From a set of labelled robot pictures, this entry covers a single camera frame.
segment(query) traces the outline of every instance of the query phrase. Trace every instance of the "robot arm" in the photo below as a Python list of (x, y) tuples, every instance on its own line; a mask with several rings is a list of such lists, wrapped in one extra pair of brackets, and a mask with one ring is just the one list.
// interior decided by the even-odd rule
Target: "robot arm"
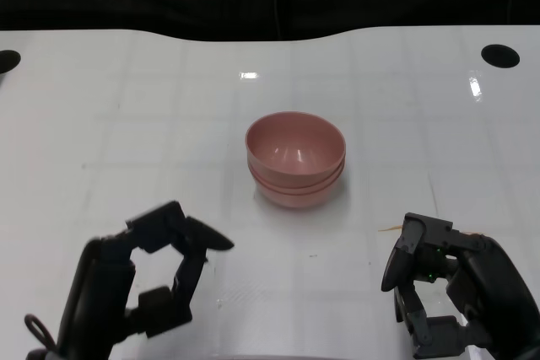
[[(440, 277), (448, 280), (446, 293), (466, 326), (453, 316), (427, 317), (413, 282)], [(415, 358), (458, 356), (468, 345), (487, 348), (497, 360), (540, 358), (537, 305), (491, 238), (462, 234), (450, 222), (409, 213), (381, 289), (394, 290), (397, 321), (404, 321), (413, 338)]]
[[(138, 307), (127, 309), (135, 276), (132, 250), (152, 254), (168, 244), (184, 256), (172, 289), (158, 287), (141, 293)], [(69, 360), (106, 360), (112, 347), (132, 334), (151, 337), (190, 322), (189, 304), (207, 261), (207, 249), (233, 246), (204, 223), (186, 218), (176, 201), (127, 221), (127, 230), (117, 235), (89, 241), (67, 298), (58, 343), (51, 338), (44, 341), (48, 351)], [(31, 318), (25, 321), (35, 330), (32, 320), (35, 322)], [(48, 335), (41, 323), (35, 323), (40, 327), (38, 336)], [(44, 357), (47, 351), (31, 354)]]

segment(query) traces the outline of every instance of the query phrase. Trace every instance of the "pink bowl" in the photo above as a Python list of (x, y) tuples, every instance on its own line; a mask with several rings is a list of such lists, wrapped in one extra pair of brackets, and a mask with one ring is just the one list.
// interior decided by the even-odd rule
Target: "pink bowl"
[(293, 195), (278, 193), (274, 190), (270, 190), (263, 184), (255, 180), (256, 188), (263, 194), (268, 200), (275, 202), (279, 206), (288, 208), (307, 208), (317, 206), (326, 202), (330, 198), (332, 190), (338, 184), (336, 180), (333, 181), (327, 188), (316, 191), (315, 193)]
[(247, 164), (248, 169), (251, 172), (251, 175), (253, 178), (264, 185), (267, 189), (270, 189), (272, 191), (276, 191), (277, 193), (282, 194), (293, 194), (296, 196), (304, 195), (304, 194), (310, 194), (314, 193), (316, 191), (322, 190), (326, 187), (328, 187), (331, 183), (334, 182), (335, 179), (337, 179), (341, 173), (343, 172), (343, 169), (345, 168), (345, 160), (337, 167), (336, 171), (332, 173), (328, 178), (324, 179), (323, 181), (320, 181), (316, 185), (310, 185), (308, 187), (302, 187), (302, 188), (286, 188), (286, 187), (277, 187), (276, 185), (271, 185), (270, 183), (266, 182), (261, 176), (251, 167), (250, 164)]
[(345, 158), (345, 138), (330, 122), (285, 111), (255, 121), (246, 133), (247, 161), (267, 183), (301, 188), (328, 178)]

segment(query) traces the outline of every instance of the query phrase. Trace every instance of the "white table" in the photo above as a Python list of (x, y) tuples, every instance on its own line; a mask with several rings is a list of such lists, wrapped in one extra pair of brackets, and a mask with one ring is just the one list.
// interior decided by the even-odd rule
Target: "white table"
[[(492, 43), (521, 63), (491, 67)], [(2, 32), (22, 62), (0, 84), (3, 357), (56, 337), (92, 236), (177, 199), (236, 247), (211, 254), (194, 321), (112, 358), (287, 355), (410, 359), (381, 276), (406, 212), (495, 237), (540, 302), (540, 29), (385, 28), (283, 43), (199, 43), (132, 31)], [(255, 192), (244, 134), (303, 110), (347, 140), (340, 193), (293, 212)], [(171, 283), (172, 249), (135, 254), (137, 294)], [(456, 314), (444, 283), (428, 315)], [(474, 348), (462, 358), (490, 358)]]

